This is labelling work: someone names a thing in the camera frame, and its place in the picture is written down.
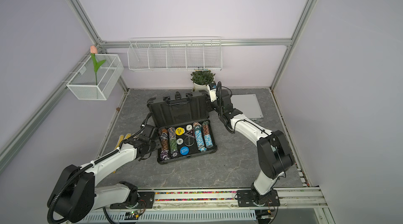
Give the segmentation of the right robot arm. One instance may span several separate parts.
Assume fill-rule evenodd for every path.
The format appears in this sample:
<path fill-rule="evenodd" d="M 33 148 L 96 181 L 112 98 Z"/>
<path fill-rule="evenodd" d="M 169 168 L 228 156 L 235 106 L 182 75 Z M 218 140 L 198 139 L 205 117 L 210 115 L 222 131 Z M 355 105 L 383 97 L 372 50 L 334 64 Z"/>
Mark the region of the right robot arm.
<path fill-rule="evenodd" d="M 227 91 L 217 90 L 216 98 L 211 104 L 230 133 L 239 132 L 257 147 L 260 173 L 251 186 L 250 196 L 241 198 L 250 200 L 257 206 L 268 203 L 276 195 L 273 188 L 277 181 L 286 178 L 287 171 L 295 164 L 284 133 L 265 129 L 254 123 L 242 111 L 234 108 L 231 95 Z"/>

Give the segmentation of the silver aluminium poker case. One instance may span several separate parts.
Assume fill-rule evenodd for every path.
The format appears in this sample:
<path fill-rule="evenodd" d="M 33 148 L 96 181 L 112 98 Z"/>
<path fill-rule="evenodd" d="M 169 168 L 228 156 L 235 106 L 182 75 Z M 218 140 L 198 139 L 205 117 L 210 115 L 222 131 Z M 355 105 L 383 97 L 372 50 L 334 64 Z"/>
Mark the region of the silver aluminium poker case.
<path fill-rule="evenodd" d="M 253 122 L 263 121 L 263 113 L 256 94 L 233 95 L 231 101 L 234 108 L 242 111 Z"/>

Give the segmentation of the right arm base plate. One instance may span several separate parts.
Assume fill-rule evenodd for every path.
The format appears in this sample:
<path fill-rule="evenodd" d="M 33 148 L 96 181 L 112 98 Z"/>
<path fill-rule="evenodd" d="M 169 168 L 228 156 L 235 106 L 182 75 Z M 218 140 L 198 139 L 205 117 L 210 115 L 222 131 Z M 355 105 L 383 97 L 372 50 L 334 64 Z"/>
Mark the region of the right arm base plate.
<path fill-rule="evenodd" d="M 238 190 L 235 194 L 235 200 L 237 200 L 239 207 L 280 206 L 278 192 L 274 189 L 264 195 L 260 195 L 252 189 Z"/>

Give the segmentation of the black plastic poker case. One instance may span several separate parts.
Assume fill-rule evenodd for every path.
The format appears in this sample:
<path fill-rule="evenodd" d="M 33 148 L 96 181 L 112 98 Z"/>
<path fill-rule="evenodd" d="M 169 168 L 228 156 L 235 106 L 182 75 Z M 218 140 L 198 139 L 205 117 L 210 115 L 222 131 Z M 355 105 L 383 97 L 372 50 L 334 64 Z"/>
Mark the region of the black plastic poker case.
<path fill-rule="evenodd" d="M 186 158 L 214 153 L 217 145 L 214 140 L 209 118 L 210 97 L 206 91 L 187 93 L 184 96 L 180 92 L 175 93 L 175 98 L 170 96 L 163 98 L 151 98 L 147 107 L 152 113 L 152 118 L 157 127 L 158 136 L 162 147 L 158 149 L 157 162 L 161 165 Z M 202 126 L 202 134 L 207 151 L 201 152 L 197 148 L 194 136 L 193 123 L 199 122 Z M 176 135 L 176 128 L 182 127 L 185 133 Z M 187 146 L 190 152 L 182 156 L 181 147 Z"/>

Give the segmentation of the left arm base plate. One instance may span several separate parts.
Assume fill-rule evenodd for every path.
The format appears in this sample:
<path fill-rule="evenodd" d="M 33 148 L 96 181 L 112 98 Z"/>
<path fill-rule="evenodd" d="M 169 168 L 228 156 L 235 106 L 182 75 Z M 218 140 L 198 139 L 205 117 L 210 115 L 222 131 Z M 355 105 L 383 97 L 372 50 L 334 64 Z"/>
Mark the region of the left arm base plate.
<path fill-rule="evenodd" d="M 155 192 L 137 191 L 130 193 L 123 203 L 110 205 L 110 209 L 151 209 L 154 204 Z"/>

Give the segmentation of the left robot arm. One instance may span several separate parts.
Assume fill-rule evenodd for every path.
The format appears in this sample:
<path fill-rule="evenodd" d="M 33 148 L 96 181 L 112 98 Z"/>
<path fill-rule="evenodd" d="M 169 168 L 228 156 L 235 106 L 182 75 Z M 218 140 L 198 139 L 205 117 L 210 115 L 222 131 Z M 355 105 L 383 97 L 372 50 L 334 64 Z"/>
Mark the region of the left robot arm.
<path fill-rule="evenodd" d="M 158 130 L 144 123 L 142 128 L 123 140 L 112 152 L 81 166 L 67 166 L 61 173 L 47 203 L 47 221 L 62 224 L 77 223 L 93 210 L 125 204 L 139 205 L 137 187 L 128 182 L 98 187 L 98 184 L 121 166 L 143 160 L 160 147 Z"/>

